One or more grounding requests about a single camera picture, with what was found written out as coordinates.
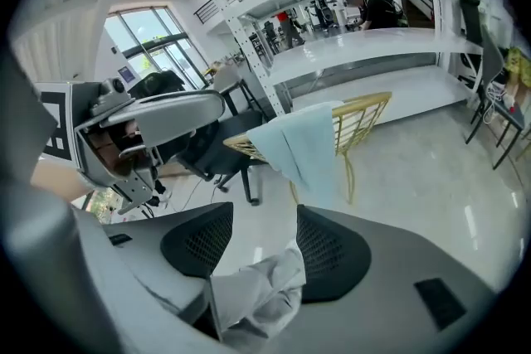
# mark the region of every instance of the white column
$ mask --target white column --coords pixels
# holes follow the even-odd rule
[[[267,95],[267,99],[269,99],[271,102],[273,110],[277,115],[284,115],[285,111],[282,108],[282,104],[280,103],[280,99],[275,91],[275,87],[269,81],[269,73],[256,54],[255,48],[252,46],[249,37],[240,23],[239,17],[236,17],[231,13],[231,9],[227,0],[213,0],[213,2],[219,8],[223,17],[227,21],[227,25],[231,29],[232,34],[236,38],[238,44],[243,50],[244,55],[247,57],[247,60],[251,65],[251,70],[255,73],[256,77],[258,77],[258,81],[260,81],[260,84]]]

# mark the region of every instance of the window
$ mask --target window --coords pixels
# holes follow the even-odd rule
[[[105,29],[141,78],[171,70],[186,90],[207,85],[202,76],[207,63],[166,7],[116,12]]]

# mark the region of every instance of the glass window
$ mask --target glass window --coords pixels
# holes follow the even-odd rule
[[[110,38],[121,51],[136,46],[136,41],[128,33],[124,24],[118,17],[109,17],[105,20],[105,30],[109,33]]]
[[[169,36],[151,10],[123,13],[122,18],[140,43]]]
[[[141,79],[152,72],[158,72],[157,67],[149,62],[148,57],[144,53],[133,58],[129,58],[128,61]]]
[[[175,21],[169,16],[169,13],[166,11],[166,9],[155,9],[155,11],[172,34],[181,34],[183,32],[175,23]]]
[[[199,70],[199,72],[206,71],[208,68],[207,63],[201,55],[199,55],[199,52],[197,49],[195,49],[188,40],[179,40],[178,44],[184,49],[190,60],[193,62],[193,64],[196,66],[196,68]]]
[[[184,35],[185,38],[175,41],[165,50],[161,48],[130,57],[129,63],[142,79],[152,72],[159,72],[159,69],[172,70],[184,81],[186,90],[204,87],[205,81],[198,73],[208,68],[207,63],[166,7],[117,12],[116,16],[107,18],[105,28],[121,51],[161,37]]]
[[[184,88],[186,90],[195,90],[196,87],[192,87],[186,77],[184,77],[183,75],[183,72],[179,69],[176,69],[176,66],[175,64],[172,62],[172,60],[169,58],[169,56],[166,54],[166,52],[164,50],[160,50],[160,51],[155,51],[155,52],[151,52],[151,56],[153,57],[153,59],[155,60],[155,62],[157,62],[157,65],[160,66],[160,69],[161,70],[171,70],[173,71],[175,74],[177,74],[177,76],[184,82]]]
[[[188,62],[183,53],[175,45],[168,46],[168,52],[173,57],[173,59],[179,64],[179,66],[183,68],[183,72],[186,73],[188,78],[193,81],[193,83],[199,89],[201,89],[205,85],[205,83],[203,82],[201,77],[197,75],[197,72],[193,69],[192,64]]]

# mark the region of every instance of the gray chair back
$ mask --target gray chair back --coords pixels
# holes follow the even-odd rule
[[[485,24],[481,26],[481,36],[483,37],[483,82],[484,86],[487,87],[503,70],[504,58]]]

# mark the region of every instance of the white cloth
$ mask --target white cloth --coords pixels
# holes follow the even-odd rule
[[[292,240],[273,255],[230,276],[213,276],[223,343],[256,354],[297,314],[306,283],[304,261]]]
[[[247,132],[273,169],[325,201],[336,197],[338,190],[334,172],[334,106],[338,103],[312,105]]]

